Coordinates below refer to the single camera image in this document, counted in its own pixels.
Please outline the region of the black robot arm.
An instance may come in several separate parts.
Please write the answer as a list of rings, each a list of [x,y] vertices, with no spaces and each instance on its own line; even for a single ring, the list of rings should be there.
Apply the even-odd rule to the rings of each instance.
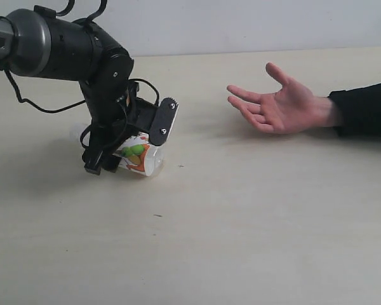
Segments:
[[[70,1],[55,11],[37,5],[0,16],[0,71],[11,84],[16,76],[77,82],[91,116],[80,135],[85,170],[122,167],[148,175],[150,135],[161,105],[138,96],[133,59],[96,23],[107,3],[87,17],[64,20],[73,6]]]

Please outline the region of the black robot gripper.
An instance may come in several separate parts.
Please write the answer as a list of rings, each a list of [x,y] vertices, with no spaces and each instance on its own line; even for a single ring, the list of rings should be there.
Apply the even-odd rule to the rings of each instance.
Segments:
[[[100,175],[101,164],[116,172],[119,157],[111,155],[124,133],[149,133],[157,102],[137,96],[141,79],[131,79],[134,60],[123,47],[91,47],[79,51],[79,85],[91,115],[81,134],[84,169]]]

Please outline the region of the person's bare hand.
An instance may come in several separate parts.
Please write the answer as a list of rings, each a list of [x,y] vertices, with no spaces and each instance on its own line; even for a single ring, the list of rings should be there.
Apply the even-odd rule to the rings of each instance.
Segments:
[[[308,87],[269,62],[266,73],[281,85],[273,93],[256,93],[228,85],[228,102],[262,133],[286,135],[342,124],[342,115],[328,97],[315,96]]]

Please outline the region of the black sleeved forearm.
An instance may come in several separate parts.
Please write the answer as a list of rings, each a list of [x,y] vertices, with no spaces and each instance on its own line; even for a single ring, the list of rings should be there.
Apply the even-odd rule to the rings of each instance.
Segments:
[[[333,91],[341,123],[334,127],[340,137],[381,137],[381,83],[351,90]]]

